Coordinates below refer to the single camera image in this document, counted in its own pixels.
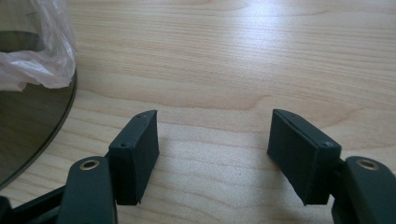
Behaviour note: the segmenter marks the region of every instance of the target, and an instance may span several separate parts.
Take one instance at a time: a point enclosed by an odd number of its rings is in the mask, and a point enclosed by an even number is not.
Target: clamp jaw
[[[141,202],[159,156],[157,111],[134,116],[104,157],[72,165],[64,187],[11,209],[0,197],[0,224],[113,224],[117,204]]]
[[[300,116],[273,111],[268,155],[307,204],[335,201],[335,224],[395,223],[396,178],[384,164],[340,159],[341,146]]]

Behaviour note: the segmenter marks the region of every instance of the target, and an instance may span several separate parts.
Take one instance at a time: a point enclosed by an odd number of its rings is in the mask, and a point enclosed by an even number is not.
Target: clear plastic wrap
[[[0,91],[68,86],[75,53],[64,0],[0,0]]]

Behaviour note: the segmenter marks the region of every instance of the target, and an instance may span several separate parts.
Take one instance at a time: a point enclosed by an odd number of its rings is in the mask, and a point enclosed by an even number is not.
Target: light wood grain surface
[[[273,108],[308,119],[396,173],[396,2],[68,0],[78,92],[38,160],[0,191],[12,205],[104,155],[157,109],[161,155],[120,223],[332,223],[266,154]]]

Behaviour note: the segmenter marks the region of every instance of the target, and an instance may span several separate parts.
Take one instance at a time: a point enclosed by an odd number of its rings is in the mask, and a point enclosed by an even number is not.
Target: metal screw
[[[367,170],[379,170],[379,166],[373,161],[357,160],[356,163]]]
[[[91,161],[84,161],[80,166],[79,169],[87,171],[96,168],[99,165],[99,161],[91,160]]]

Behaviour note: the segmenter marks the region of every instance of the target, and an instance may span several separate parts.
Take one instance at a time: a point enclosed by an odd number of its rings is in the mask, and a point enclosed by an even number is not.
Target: black plastic arm
[[[0,224],[117,223],[118,204],[141,201],[159,156],[157,111],[134,116],[105,157],[77,161],[66,185],[12,209],[0,197]]]
[[[395,223],[396,178],[363,157],[339,157],[341,146],[300,116],[275,109],[268,154],[304,204],[334,197],[334,223]]]

